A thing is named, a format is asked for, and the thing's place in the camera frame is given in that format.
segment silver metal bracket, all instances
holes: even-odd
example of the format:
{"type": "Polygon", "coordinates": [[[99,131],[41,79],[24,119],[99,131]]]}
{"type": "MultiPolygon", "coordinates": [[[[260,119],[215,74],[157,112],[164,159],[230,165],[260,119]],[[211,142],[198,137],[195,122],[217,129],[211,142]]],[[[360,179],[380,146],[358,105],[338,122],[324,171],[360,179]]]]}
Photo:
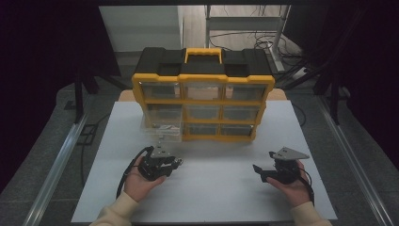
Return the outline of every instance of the silver metal bracket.
{"type": "Polygon", "coordinates": [[[151,154],[151,158],[162,158],[170,156],[171,156],[170,152],[163,150],[161,146],[156,146],[151,154]]]}
{"type": "Polygon", "coordinates": [[[283,147],[278,152],[274,153],[271,157],[283,161],[310,158],[307,154],[300,153],[294,149],[290,149],[287,147],[283,147]]]}

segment cable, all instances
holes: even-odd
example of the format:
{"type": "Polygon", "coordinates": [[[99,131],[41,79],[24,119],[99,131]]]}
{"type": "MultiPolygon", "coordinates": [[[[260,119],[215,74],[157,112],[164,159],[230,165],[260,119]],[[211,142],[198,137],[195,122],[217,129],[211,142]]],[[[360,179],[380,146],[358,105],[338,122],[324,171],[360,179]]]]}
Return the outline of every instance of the cable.
{"type": "Polygon", "coordinates": [[[301,169],[301,168],[299,168],[299,170],[304,171],[304,172],[306,173],[306,175],[308,175],[308,178],[309,178],[309,181],[310,181],[309,184],[310,184],[310,186],[311,186],[312,182],[311,182],[311,176],[309,175],[309,173],[306,172],[304,169],[301,169]]]}
{"type": "Polygon", "coordinates": [[[256,10],[258,10],[258,6],[256,6],[255,7],[255,10],[253,10],[253,12],[249,15],[249,16],[252,16],[253,15],[253,13],[255,13],[256,12],[256,10]]]}
{"type": "Polygon", "coordinates": [[[283,62],[284,64],[286,64],[286,65],[288,65],[288,66],[292,66],[292,67],[294,67],[294,66],[296,65],[296,64],[291,64],[291,63],[287,62],[285,58],[286,58],[286,57],[281,56],[281,57],[280,57],[281,62],[283,62]]]}
{"type": "Polygon", "coordinates": [[[221,48],[221,49],[228,50],[228,51],[232,51],[232,49],[229,49],[229,48],[226,48],[226,47],[223,47],[223,46],[219,46],[219,45],[215,45],[215,44],[212,42],[211,38],[209,38],[209,42],[210,42],[214,47],[221,48]]]}
{"type": "Polygon", "coordinates": [[[295,54],[290,53],[290,52],[288,51],[288,49],[287,49],[287,40],[286,40],[285,38],[283,38],[283,37],[280,37],[280,39],[284,41],[284,47],[283,47],[283,48],[284,48],[284,50],[285,50],[285,52],[286,52],[286,54],[283,54],[281,51],[279,51],[283,56],[302,57],[302,56],[300,56],[300,55],[295,55],[295,54]]]}
{"type": "MultiPolygon", "coordinates": [[[[289,169],[286,169],[286,168],[282,168],[282,169],[287,171],[287,172],[289,172],[289,173],[291,173],[292,175],[294,175],[294,177],[305,186],[305,188],[306,188],[306,190],[308,191],[308,194],[309,194],[309,199],[311,200],[311,203],[313,203],[313,206],[314,206],[314,191],[313,191],[313,188],[311,188],[311,183],[309,184],[309,182],[307,182],[305,179],[303,179],[302,176],[296,175],[295,173],[293,173],[289,169]]],[[[309,176],[309,180],[311,181],[311,176],[305,170],[303,170],[303,171],[309,176]]]]}
{"type": "Polygon", "coordinates": [[[299,106],[295,105],[294,103],[291,103],[294,107],[296,107],[297,109],[299,109],[299,111],[302,113],[303,115],[303,122],[301,122],[299,125],[302,127],[302,125],[304,125],[306,123],[306,114],[305,111],[302,110],[302,108],[300,108],[299,106]]]}
{"type": "Polygon", "coordinates": [[[300,63],[300,64],[298,63],[297,66],[293,67],[292,69],[294,69],[294,70],[293,70],[292,73],[289,74],[289,76],[287,76],[286,74],[284,75],[284,76],[285,76],[284,81],[282,81],[282,84],[279,85],[279,88],[280,88],[280,89],[284,89],[284,85],[285,85],[290,79],[292,79],[292,78],[294,77],[294,75],[295,75],[301,68],[305,67],[307,64],[308,64],[308,61],[307,61],[307,60],[304,60],[303,63],[300,63]]]}
{"type": "MultiPolygon", "coordinates": [[[[254,34],[254,33],[256,33],[256,31],[229,32],[229,33],[224,33],[224,34],[219,34],[219,35],[213,35],[213,36],[210,36],[210,37],[214,38],[214,37],[219,37],[219,36],[254,34]]],[[[266,33],[276,33],[276,31],[269,31],[269,32],[266,32],[266,33]]]]}
{"type": "Polygon", "coordinates": [[[263,9],[262,9],[262,14],[261,14],[261,16],[264,16],[264,11],[266,10],[266,5],[263,5],[262,7],[263,7],[263,9]]]}
{"type": "Polygon", "coordinates": [[[226,10],[226,5],[225,5],[225,6],[223,6],[223,9],[225,10],[225,12],[226,12],[227,16],[229,16],[229,12],[227,12],[227,10],[226,10]]]}
{"type": "Polygon", "coordinates": [[[269,49],[270,47],[273,46],[273,41],[270,41],[271,38],[274,38],[274,36],[268,36],[266,35],[268,32],[264,32],[261,36],[256,36],[257,33],[255,33],[255,44],[253,46],[254,49],[269,49]]]}
{"type": "Polygon", "coordinates": [[[83,156],[84,156],[84,151],[85,151],[85,146],[86,143],[88,142],[88,137],[91,135],[92,138],[94,138],[96,136],[97,133],[97,128],[99,127],[100,123],[106,119],[107,117],[109,117],[111,115],[111,113],[106,114],[105,116],[103,116],[102,118],[100,118],[95,124],[94,126],[88,131],[88,134],[86,135],[84,142],[82,143],[82,150],[80,153],[80,180],[82,183],[82,186],[85,186],[85,175],[84,175],[84,167],[83,167],[83,156]]]}
{"type": "Polygon", "coordinates": [[[307,63],[308,63],[307,60],[305,60],[304,58],[301,58],[291,69],[289,69],[288,71],[283,73],[281,77],[277,78],[276,83],[278,83],[283,78],[285,80],[291,78],[299,69],[303,68],[307,63]]]}
{"type": "Polygon", "coordinates": [[[120,196],[120,193],[122,191],[122,187],[124,185],[124,182],[126,181],[127,175],[129,175],[130,171],[132,170],[133,167],[135,166],[135,162],[137,161],[137,159],[144,153],[147,151],[150,151],[152,149],[152,147],[146,147],[143,148],[143,150],[141,150],[136,157],[132,160],[132,162],[130,162],[129,166],[126,168],[126,170],[124,171],[122,178],[120,178],[120,184],[118,185],[118,190],[117,190],[117,198],[120,196]]]}

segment black cable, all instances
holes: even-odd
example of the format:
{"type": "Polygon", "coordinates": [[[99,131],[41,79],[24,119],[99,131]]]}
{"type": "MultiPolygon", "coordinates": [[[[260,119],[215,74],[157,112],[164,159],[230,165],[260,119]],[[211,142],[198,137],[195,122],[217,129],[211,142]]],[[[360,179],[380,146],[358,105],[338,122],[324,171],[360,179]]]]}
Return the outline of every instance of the black cable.
{"type": "Polygon", "coordinates": [[[82,186],[85,186],[85,175],[84,175],[84,167],[83,167],[83,156],[84,156],[84,151],[85,151],[85,146],[86,146],[86,142],[88,142],[88,136],[91,135],[92,138],[94,138],[96,136],[97,133],[97,128],[99,127],[100,123],[105,120],[107,117],[109,117],[111,115],[111,113],[108,113],[106,115],[104,115],[102,118],[100,118],[95,124],[94,126],[88,131],[88,135],[85,137],[83,143],[82,143],[82,150],[80,153],[80,180],[82,183],[82,186]]]}
{"type": "Polygon", "coordinates": [[[291,78],[299,69],[303,68],[307,63],[308,63],[307,60],[305,60],[304,58],[301,58],[291,69],[289,69],[288,71],[283,73],[281,77],[277,78],[276,83],[282,79],[291,78]]]}
{"type": "Polygon", "coordinates": [[[294,67],[297,64],[297,62],[295,64],[292,64],[291,62],[290,63],[287,62],[287,60],[285,58],[290,58],[290,59],[297,58],[299,60],[303,59],[302,56],[288,56],[288,55],[279,55],[279,58],[281,59],[281,62],[283,62],[284,64],[289,65],[291,67],[294,67]]]}
{"type": "Polygon", "coordinates": [[[306,114],[305,111],[302,110],[298,105],[295,105],[294,103],[291,103],[294,107],[296,107],[303,115],[303,122],[301,122],[299,125],[302,127],[306,123],[306,114]]]}
{"type": "Polygon", "coordinates": [[[261,16],[264,16],[264,11],[266,10],[266,5],[263,5],[263,10],[261,16]]]}
{"type": "Polygon", "coordinates": [[[229,32],[229,33],[223,33],[223,34],[219,34],[219,35],[212,35],[209,37],[214,38],[214,37],[228,36],[228,35],[254,34],[255,32],[256,31],[229,32]]]}
{"type": "Polygon", "coordinates": [[[312,60],[312,59],[316,59],[316,58],[320,57],[320,56],[323,54],[323,51],[324,51],[326,48],[330,47],[330,46],[331,46],[331,43],[332,43],[333,41],[335,41],[336,39],[338,39],[338,38],[341,36],[341,34],[342,34],[342,33],[344,32],[344,30],[345,30],[345,26],[343,25],[342,27],[339,27],[339,28],[336,29],[336,30],[337,30],[337,31],[334,32],[334,33],[335,33],[334,36],[328,37],[328,39],[325,40],[321,45],[319,45],[319,46],[317,47],[317,49],[314,49],[314,50],[308,52],[308,53],[305,55],[305,58],[306,58],[306,62],[305,62],[305,63],[303,63],[303,61],[300,60],[293,68],[291,68],[289,71],[285,72],[281,77],[279,77],[279,78],[276,80],[276,83],[277,83],[278,81],[282,80],[282,79],[284,79],[284,81],[282,82],[282,85],[281,85],[281,86],[277,86],[277,85],[276,85],[276,88],[281,88],[289,79],[292,78],[292,76],[294,76],[294,73],[291,73],[291,72],[292,72],[292,71],[295,71],[295,70],[299,70],[300,68],[304,67],[306,64],[308,64],[308,60],[309,60],[309,59],[312,60]]]}
{"type": "Polygon", "coordinates": [[[258,6],[256,6],[255,7],[255,10],[253,10],[253,12],[249,15],[249,16],[252,16],[253,15],[253,13],[255,13],[256,12],[256,10],[258,10],[258,6]]]}
{"type": "Polygon", "coordinates": [[[269,32],[264,32],[262,35],[257,36],[257,33],[255,33],[255,44],[253,46],[254,49],[269,49],[270,47],[273,46],[273,41],[270,41],[271,38],[274,36],[268,36],[267,33],[269,32]]]}
{"type": "Polygon", "coordinates": [[[225,10],[225,12],[226,12],[227,16],[229,16],[229,12],[227,12],[227,10],[226,10],[226,5],[225,5],[225,6],[223,6],[223,9],[225,10]]]}
{"type": "MultiPolygon", "coordinates": [[[[309,182],[307,182],[305,179],[302,178],[302,176],[298,176],[295,173],[293,173],[291,170],[286,169],[286,168],[282,168],[283,170],[291,173],[298,181],[300,181],[306,188],[306,190],[308,191],[309,194],[309,199],[311,200],[311,203],[313,203],[314,206],[314,191],[313,188],[311,188],[311,183],[309,184],[309,182]]],[[[305,171],[303,170],[308,176],[309,176],[309,180],[311,181],[311,176],[305,171]]]]}
{"type": "Polygon", "coordinates": [[[288,51],[288,49],[287,49],[287,40],[285,39],[285,38],[283,38],[283,37],[281,37],[280,38],[281,40],[283,40],[284,41],[284,50],[285,50],[285,54],[283,54],[281,51],[279,51],[282,55],[284,55],[284,56],[295,56],[295,57],[302,57],[302,56],[299,56],[299,55],[295,55],[295,54],[293,54],[293,53],[290,53],[289,51],[288,51]]]}
{"type": "Polygon", "coordinates": [[[126,168],[126,170],[124,171],[122,178],[120,178],[120,184],[118,185],[118,190],[117,190],[117,198],[120,196],[120,193],[122,191],[124,182],[126,181],[127,175],[129,175],[130,171],[132,170],[133,167],[135,166],[135,162],[137,161],[137,159],[144,153],[147,151],[150,151],[152,149],[152,147],[146,147],[143,148],[143,150],[141,150],[136,157],[132,160],[132,162],[130,162],[129,166],[126,168]]]}
{"type": "Polygon", "coordinates": [[[301,169],[301,168],[299,168],[299,170],[302,170],[302,171],[304,171],[304,172],[306,173],[306,175],[308,175],[308,178],[309,178],[309,184],[310,184],[310,186],[311,186],[311,184],[312,184],[312,181],[311,181],[311,176],[309,175],[309,173],[308,173],[308,172],[306,172],[304,169],[301,169]]]}
{"type": "Polygon", "coordinates": [[[298,66],[296,66],[296,67],[295,67],[295,71],[294,71],[293,73],[291,73],[289,76],[286,76],[286,77],[285,77],[284,81],[282,81],[282,84],[279,85],[279,88],[280,88],[280,89],[283,89],[283,88],[284,88],[284,85],[285,85],[290,79],[292,79],[292,78],[294,77],[294,75],[295,75],[301,68],[305,67],[305,65],[307,65],[307,64],[308,64],[308,61],[305,61],[304,63],[299,64],[298,66]]]}
{"type": "Polygon", "coordinates": [[[209,42],[210,42],[214,47],[221,48],[221,49],[228,50],[228,51],[232,51],[232,49],[229,49],[229,48],[226,48],[226,47],[223,47],[223,46],[219,46],[219,45],[215,45],[215,44],[212,42],[211,38],[209,38],[209,42]]]}

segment yellow storage organizer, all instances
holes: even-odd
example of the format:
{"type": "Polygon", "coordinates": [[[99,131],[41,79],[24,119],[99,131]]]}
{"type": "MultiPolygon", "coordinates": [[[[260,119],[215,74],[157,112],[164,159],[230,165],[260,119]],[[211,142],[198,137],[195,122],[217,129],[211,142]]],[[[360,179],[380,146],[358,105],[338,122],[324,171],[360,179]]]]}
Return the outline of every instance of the yellow storage organizer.
{"type": "Polygon", "coordinates": [[[147,132],[221,141],[256,137],[275,84],[263,50],[218,48],[145,48],[132,81],[147,132]]]}

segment white surface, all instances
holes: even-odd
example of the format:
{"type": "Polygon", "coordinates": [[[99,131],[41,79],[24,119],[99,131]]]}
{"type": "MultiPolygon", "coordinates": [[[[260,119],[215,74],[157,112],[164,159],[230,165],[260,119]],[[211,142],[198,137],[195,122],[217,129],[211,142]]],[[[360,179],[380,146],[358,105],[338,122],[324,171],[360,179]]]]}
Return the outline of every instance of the white surface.
{"type": "Polygon", "coordinates": [[[114,52],[181,49],[177,6],[100,7],[114,52]]]}
{"type": "MultiPolygon", "coordinates": [[[[72,222],[91,222],[115,200],[131,159],[153,145],[139,132],[141,108],[116,102],[72,222]]],[[[283,195],[261,181],[252,164],[273,169],[268,152],[286,146],[311,156],[289,101],[267,102],[252,142],[196,140],[169,147],[184,163],[141,202],[132,217],[140,223],[267,222],[291,220],[283,195]]],[[[323,218],[337,218],[313,159],[302,160],[313,180],[315,206],[323,218]]]]}

